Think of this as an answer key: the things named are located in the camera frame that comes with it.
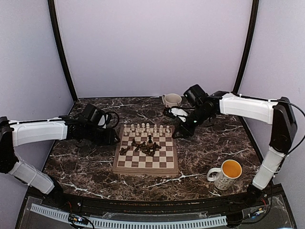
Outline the wooden chess board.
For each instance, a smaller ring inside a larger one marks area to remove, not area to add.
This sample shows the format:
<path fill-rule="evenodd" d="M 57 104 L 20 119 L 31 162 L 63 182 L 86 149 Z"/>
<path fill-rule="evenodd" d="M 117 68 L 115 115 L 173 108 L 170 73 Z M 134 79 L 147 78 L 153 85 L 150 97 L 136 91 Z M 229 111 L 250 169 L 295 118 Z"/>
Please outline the wooden chess board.
<path fill-rule="evenodd" d="M 179 172 L 173 125 L 122 125 L 112 171 L 122 175 L 175 176 Z"/>

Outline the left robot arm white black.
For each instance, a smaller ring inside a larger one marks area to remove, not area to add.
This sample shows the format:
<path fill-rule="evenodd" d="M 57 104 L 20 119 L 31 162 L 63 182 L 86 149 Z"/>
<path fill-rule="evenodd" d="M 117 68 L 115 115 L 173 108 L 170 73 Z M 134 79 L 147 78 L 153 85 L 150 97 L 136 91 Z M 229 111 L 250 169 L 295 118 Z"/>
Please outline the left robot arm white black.
<path fill-rule="evenodd" d="M 76 115 L 61 115 L 49 119 L 17 121 L 0 118 L 0 172 L 9 174 L 45 195 L 57 208 L 67 204 L 58 182 L 21 156 L 25 149 L 49 149 L 51 143 L 63 140 L 88 140 L 97 146 L 119 143 L 115 128 L 120 117 L 114 111 L 87 104 Z"/>

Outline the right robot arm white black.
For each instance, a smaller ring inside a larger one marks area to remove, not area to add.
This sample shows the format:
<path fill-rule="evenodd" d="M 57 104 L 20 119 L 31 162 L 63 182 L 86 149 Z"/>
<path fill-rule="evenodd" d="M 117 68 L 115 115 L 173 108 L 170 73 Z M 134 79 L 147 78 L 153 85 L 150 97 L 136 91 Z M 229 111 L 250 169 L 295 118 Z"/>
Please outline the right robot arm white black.
<path fill-rule="evenodd" d="M 243 118 L 251 133 L 254 124 L 265 127 L 263 136 L 267 137 L 266 152 L 250 185 L 253 189 L 243 197 L 246 206 L 255 206 L 262 198 L 260 190 L 266 188 L 291 153 L 297 122 L 289 99 L 255 98 L 228 91 L 217 91 L 208 95 L 197 84 L 185 91 L 184 96 L 193 110 L 188 112 L 180 106 L 168 109 L 170 114 L 180 119 L 173 138 L 193 136 L 197 126 L 217 115 Z"/>

